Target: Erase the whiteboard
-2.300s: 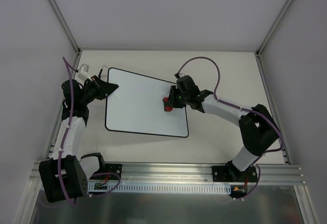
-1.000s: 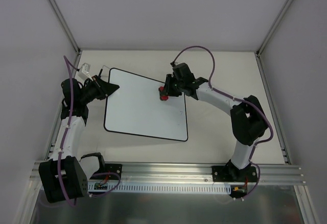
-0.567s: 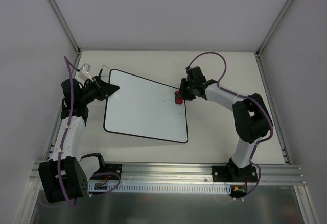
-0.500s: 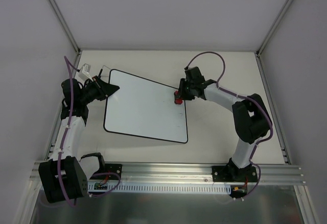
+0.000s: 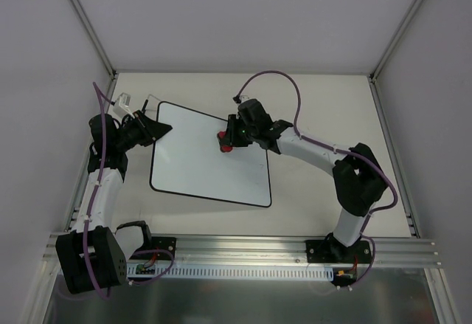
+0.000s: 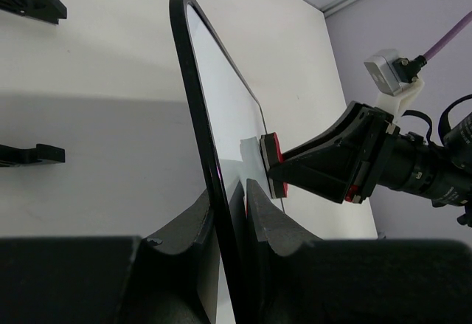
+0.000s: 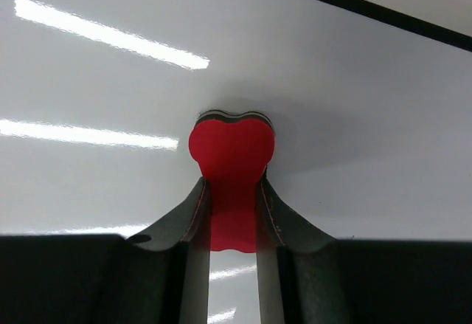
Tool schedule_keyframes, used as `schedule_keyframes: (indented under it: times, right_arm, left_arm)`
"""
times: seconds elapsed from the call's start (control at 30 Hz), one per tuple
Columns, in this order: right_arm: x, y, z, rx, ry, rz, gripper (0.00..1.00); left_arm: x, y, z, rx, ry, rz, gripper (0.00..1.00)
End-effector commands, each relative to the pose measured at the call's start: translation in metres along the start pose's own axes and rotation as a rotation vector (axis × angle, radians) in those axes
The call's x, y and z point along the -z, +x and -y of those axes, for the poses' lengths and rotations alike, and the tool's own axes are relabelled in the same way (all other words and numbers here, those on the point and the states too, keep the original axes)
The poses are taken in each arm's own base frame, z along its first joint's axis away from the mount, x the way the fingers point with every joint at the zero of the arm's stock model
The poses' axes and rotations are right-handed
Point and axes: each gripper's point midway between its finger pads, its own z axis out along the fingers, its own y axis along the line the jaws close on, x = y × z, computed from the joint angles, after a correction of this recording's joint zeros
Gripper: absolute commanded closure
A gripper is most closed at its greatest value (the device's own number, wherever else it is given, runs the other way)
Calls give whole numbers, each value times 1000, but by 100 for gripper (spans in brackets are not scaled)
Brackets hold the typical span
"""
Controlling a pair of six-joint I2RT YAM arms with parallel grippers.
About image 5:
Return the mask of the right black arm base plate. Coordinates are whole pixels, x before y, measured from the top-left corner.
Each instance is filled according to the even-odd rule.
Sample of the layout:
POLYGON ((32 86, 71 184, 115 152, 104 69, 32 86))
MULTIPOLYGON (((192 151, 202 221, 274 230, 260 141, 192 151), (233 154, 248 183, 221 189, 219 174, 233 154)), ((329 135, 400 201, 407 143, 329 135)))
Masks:
POLYGON ((368 264, 372 253, 368 241, 358 239, 350 247, 335 238, 306 240, 305 250, 308 263, 354 263, 368 264))

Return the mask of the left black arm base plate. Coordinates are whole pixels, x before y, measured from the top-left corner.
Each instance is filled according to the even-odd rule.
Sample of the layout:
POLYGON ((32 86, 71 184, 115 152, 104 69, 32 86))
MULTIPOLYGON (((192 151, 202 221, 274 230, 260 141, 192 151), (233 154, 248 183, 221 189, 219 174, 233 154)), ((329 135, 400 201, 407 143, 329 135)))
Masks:
POLYGON ((155 258, 156 261, 170 261, 172 256, 176 254, 177 238, 167 235, 153 235, 151 241, 151 249, 164 250, 166 252, 153 252, 147 255, 149 259, 155 258))

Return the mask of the red whiteboard eraser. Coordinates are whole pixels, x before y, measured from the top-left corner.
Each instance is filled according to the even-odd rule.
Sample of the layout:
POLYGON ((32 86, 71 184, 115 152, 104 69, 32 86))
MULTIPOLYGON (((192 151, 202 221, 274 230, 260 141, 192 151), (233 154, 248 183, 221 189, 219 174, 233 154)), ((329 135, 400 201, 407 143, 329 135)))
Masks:
POLYGON ((229 153, 232 151, 233 147, 231 146, 230 141, 226 138, 225 131, 219 131, 217 133, 217 139, 218 139, 220 152, 229 153))

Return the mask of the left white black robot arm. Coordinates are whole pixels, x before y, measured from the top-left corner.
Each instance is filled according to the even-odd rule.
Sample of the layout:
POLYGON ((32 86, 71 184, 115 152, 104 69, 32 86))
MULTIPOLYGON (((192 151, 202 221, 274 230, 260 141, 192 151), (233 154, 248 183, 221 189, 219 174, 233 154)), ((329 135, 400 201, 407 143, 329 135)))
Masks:
POLYGON ((88 122, 88 179, 76 222, 55 243, 67 289, 71 294, 95 291, 104 298, 111 288, 125 284, 127 262, 132 257, 154 261, 164 253, 153 246, 145 221, 129 221, 111 229, 114 207, 128 169, 126 153, 147 147, 172 130, 172 126, 147 117, 138 110, 121 120, 101 113, 88 122))

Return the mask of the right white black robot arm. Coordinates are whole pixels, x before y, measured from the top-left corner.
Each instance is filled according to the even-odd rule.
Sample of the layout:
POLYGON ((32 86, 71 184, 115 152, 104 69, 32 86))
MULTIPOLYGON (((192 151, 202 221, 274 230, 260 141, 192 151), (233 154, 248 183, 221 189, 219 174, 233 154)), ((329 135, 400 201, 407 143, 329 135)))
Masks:
POLYGON ((273 121, 261 102, 235 97, 237 113, 228 116, 226 130, 218 133, 220 151, 252 144, 265 151, 290 156, 312 165, 333 178, 341 205, 338 223, 321 245, 325 260, 346 262, 356 252, 369 211, 389 183, 372 150, 365 144, 342 150, 302 135, 285 120, 273 121))

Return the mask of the white board with black frame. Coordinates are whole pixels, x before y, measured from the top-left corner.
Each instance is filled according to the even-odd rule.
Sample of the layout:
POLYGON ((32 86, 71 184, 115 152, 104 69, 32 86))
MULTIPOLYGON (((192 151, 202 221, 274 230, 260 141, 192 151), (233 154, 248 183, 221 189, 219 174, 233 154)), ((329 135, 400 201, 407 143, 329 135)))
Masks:
POLYGON ((270 207, 268 154, 258 145, 222 152, 217 133, 227 121, 170 102, 157 105, 167 132, 153 146, 150 187, 159 192, 270 207))

